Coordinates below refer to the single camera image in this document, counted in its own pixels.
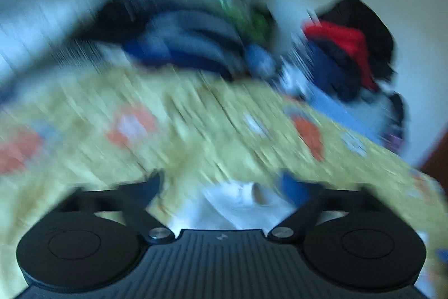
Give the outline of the white puffer jacket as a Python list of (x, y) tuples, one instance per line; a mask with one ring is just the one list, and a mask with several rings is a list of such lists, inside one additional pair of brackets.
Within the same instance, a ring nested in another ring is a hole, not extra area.
[(294, 206), (281, 191), (256, 182), (228, 182), (208, 186), (188, 198), (171, 217), (168, 227), (183, 229), (249, 230), (268, 233)]

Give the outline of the dark navy clothes stack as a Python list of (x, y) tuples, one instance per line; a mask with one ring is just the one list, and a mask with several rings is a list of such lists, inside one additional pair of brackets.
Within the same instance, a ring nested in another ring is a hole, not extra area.
[(328, 40), (308, 40), (313, 83), (325, 94), (344, 103), (360, 96), (361, 69), (348, 53)]

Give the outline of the dark folded clothes pile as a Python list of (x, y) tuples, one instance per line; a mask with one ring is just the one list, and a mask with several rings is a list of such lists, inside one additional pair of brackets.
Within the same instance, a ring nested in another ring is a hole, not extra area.
[(81, 40), (122, 47), (138, 64), (171, 64), (233, 80), (246, 72), (244, 43), (225, 18), (178, 0), (100, 0)]

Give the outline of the yellow carrot print bedsheet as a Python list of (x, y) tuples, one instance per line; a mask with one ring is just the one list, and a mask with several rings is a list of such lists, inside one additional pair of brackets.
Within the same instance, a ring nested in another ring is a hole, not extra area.
[(25, 288), (18, 241), (68, 191), (155, 169), (165, 185), (150, 212), (161, 222), (206, 184), (272, 187), (283, 169), (343, 190), (368, 184), (426, 235), (431, 283), (447, 296), (436, 256), (447, 247), (447, 200), (433, 178), (263, 83), (136, 68), (66, 77), (1, 107), (1, 296)]

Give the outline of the light blue knitted blanket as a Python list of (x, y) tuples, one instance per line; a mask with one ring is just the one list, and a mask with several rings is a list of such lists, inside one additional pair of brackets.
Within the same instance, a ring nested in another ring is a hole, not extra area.
[(355, 118), (342, 103), (315, 87), (298, 67), (289, 63), (281, 67), (279, 88), (290, 96), (302, 97), (312, 108), (345, 128), (357, 132), (378, 145), (381, 144), (378, 133)]

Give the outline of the red garment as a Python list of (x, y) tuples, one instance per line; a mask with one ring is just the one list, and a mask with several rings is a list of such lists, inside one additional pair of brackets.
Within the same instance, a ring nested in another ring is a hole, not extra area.
[(360, 30), (326, 21), (307, 22), (302, 30), (310, 40), (326, 40), (335, 43), (358, 65), (361, 71), (362, 86), (371, 91), (378, 90), (368, 61), (369, 53), (366, 39)]

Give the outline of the black garment on top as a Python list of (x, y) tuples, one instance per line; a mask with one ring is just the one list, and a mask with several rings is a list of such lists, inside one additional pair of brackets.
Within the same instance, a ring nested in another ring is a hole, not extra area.
[(395, 40), (379, 16), (361, 0), (334, 0), (316, 10), (318, 20), (361, 31), (374, 79), (392, 83)]

